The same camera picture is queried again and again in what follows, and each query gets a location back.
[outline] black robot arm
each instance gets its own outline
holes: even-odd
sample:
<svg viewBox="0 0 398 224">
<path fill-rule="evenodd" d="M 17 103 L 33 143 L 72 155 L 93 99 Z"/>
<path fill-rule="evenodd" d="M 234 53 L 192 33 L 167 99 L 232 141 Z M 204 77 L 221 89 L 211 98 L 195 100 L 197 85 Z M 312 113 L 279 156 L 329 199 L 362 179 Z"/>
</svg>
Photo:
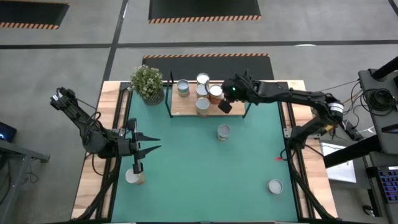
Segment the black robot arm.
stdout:
<svg viewBox="0 0 398 224">
<path fill-rule="evenodd" d="M 249 102 L 256 105 L 281 101 L 314 108 L 317 111 L 316 117 L 303 126 L 292 128 L 286 145 L 286 149 L 288 149 L 286 153 L 303 149 L 309 135 L 326 125 L 338 124 L 343 119 L 343 104 L 329 93 L 282 88 L 278 83 L 252 80 L 247 72 L 244 75 L 237 74 L 234 78 L 225 80 L 221 88 L 223 89 L 224 99 L 220 101 L 218 107 L 225 113 L 231 111 L 232 106 L 230 103 L 235 101 Z M 296 170 L 292 157 L 290 157 L 288 162 L 292 168 L 292 178 L 299 184 L 321 218 L 335 220 L 336 218 L 331 216 L 311 193 L 308 185 L 305 184 Z"/>
<path fill-rule="evenodd" d="M 160 139 L 150 138 L 138 133 L 137 120 L 135 118 L 126 121 L 126 124 L 118 132 L 103 127 L 98 119 L 101 113 L 95 112 L 89 116 L 78 104 L 75 93 L 64 87 L 57 88 L 57 93 L 51 97 L 50 104 L 65 115 L 79 129 L 83 147 L 87 152 L 96 154 L 105 159 L 119 156 L 134 156 L 133 169 L 138 174 L 143 171 L 141 159 L 146 154 L 160 146 L 139 150 L 139 141 L 158 141 Z M 126 130 L 132 133 L 132 138 L 125 138 Z"/>
</svg>

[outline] black floor mat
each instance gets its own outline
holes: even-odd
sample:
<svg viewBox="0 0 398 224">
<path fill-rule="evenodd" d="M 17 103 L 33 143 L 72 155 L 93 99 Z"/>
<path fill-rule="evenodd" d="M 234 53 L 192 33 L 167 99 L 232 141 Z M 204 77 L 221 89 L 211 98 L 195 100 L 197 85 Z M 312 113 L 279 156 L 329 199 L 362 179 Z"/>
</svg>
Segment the black floor mat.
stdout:
<svg viewBox="0 0 398 224">
<path fill-rule="evenodd" d="M 58 29 L 69 4 L 0 1 L 0 27 Z"/>
<path fill-rule="evenodd" d="M 149 23 L 261 19 L 257 0 L 150 0 Z"/>
<path fill-rule="evenodd" d="M 201 72 L 209 74 L 211 80 L 225 80 L 246 69 L 253 79 L 274 79 L 268 54 L 146 55 L 142 64 L 158 68 L 164 80 L 170 78 L 171 70 L 175 80 L 196 80 Z"/>
</svg>

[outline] can lid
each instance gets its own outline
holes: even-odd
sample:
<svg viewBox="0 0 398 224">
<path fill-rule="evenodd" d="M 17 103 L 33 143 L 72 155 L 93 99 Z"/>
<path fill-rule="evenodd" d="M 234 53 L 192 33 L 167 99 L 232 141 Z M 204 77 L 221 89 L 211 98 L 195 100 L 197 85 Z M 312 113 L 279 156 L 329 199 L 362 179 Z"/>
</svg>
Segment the can lid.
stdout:
<svg viewBox="0 0 398 224">
<path fill-rule="evenodd" d="M 199 73 L 197 76 L 198 83 L 205 84 L 210 79 L 209 75 L 206 73 Z"/>
<path fill-rule="evenodd" d="M 186 90 L 189 88 L 189 82 L 187 80 L 179 80 L 177 82 L 177 88 L 180 90 Z"/>
<path fill-rule="evenodd" d="M 282 185 L 282 182 L 279 180 L 271 180 L 268 183 L 268 189 L 273 194 L 280 194 L 284 189 L 284 186 Z"/>
<path fill-rule="evenodd" d="M 201 97 L 197 99 L 197 108 L 199 110 L 205 110 L 209 108 L 209 106 L 210 106 L 210 101 L 207 98 Z"/>
<path fill-rule="evenodd" d="M 228 125 L 222 124 L 218 126 L 217 133 L 221 137 L 228 137 L 231 130 L 229 129 Z"/>
<path fill-rule="evenodd" d="M 221 96 L 221 94 L 223 94 L 223 90 L 221 89 L 221 86 L 213 85 L 212 87 L 210 87 L 210 93 L 213 96 Z"/>
<path fill-rule="evenodd" d="M 140 174 L 135 174 L 133 169 L 128 169 L 126 172 L 126 181 L 133 184 L 139 180 Z"/>
<path fill-rule="evenodd" d="M 204 86 L 204 84 L 199 84 L 197 86 L 197 93 L 201 96 L 207 95 L 206 87 Z"/>
</svg>

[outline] white paper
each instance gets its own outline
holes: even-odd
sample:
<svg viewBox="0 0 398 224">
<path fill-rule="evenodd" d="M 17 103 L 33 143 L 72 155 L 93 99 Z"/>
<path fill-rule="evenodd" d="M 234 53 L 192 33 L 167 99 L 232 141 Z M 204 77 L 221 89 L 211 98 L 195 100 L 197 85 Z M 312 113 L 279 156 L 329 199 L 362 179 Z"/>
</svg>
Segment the white paper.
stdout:
<svg viewBox="0 0 398 224">
<path fill-rule="evenodd" d="M 322 154 L 324 156 L 327 156 L 333 152 L 339 151 L 340 149 L 344 148 L 345 146 L 339 146 L 335 144 L 328 144 L 321 142 Z M 330 180 L 340 180 L 345 182 L 356 183 L 353 161 L 348 161 L 343 164 L 327 168 L 326 173 L 328 174 L 328 178 Z"/>
</svg>

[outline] green mat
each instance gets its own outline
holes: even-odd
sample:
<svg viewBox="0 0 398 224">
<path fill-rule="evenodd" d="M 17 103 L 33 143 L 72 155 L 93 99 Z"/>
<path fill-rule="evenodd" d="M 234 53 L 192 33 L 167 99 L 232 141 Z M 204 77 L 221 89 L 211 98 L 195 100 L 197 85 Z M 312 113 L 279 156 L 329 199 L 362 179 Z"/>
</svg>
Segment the green mat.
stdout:
<svg viewBox="0 0 398 224">
<path fill-rule="evenodd" d="M 129 184 L 133 158 L 123 157 L 112 222 L 265 222 L 297 221 L 286 162 L 275 161 L 284 148 L 276 103 L 252 106 L 241 116 L 170 118 L 164 103 L 146 106 L 133 94 L 130 118 L 159 142 L 142 160 L 146 182 Z M 226 142 L 216 138 L 221 124 L 231 128 Z M 284 190 L 271 194 L 267 182 Z"/>
</svg>

